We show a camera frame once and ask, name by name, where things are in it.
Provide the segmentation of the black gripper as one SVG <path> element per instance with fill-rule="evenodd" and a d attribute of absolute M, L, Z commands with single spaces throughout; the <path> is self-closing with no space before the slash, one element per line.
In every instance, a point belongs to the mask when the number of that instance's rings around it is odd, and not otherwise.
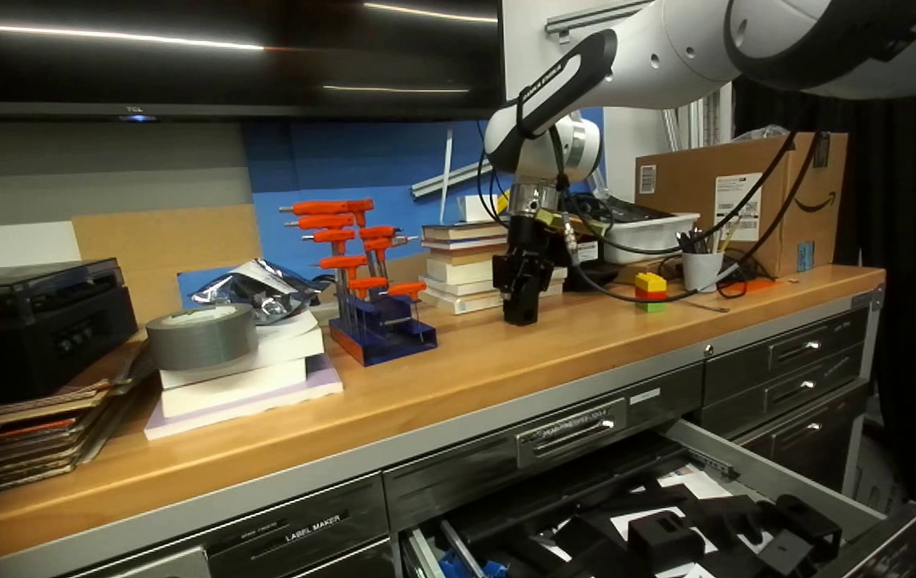
<path fill-rule="evenodd" d="M 551 225 L 516 215 L 507 222 L 507 247 L 493 259 L 493 286 L 507 296 L 516 282 L 527 279 L 545 291 L 562 255 L 562 236 Z"/>

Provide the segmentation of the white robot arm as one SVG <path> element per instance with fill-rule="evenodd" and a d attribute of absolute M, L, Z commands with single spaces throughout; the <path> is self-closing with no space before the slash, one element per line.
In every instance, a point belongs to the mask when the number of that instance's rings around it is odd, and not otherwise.
<path fill-rule="evenodd" d="M 488 164 L 516 176 L 507 249 L 493 259 L 510 324 L 537 321 L 567 253 L 545 215 L 602 154 L 577 108 L 673 108 L 736 77 L 835 100 L 916 96 L 916 0 L 651 0 L 562 52 L 485 125 Z"/>

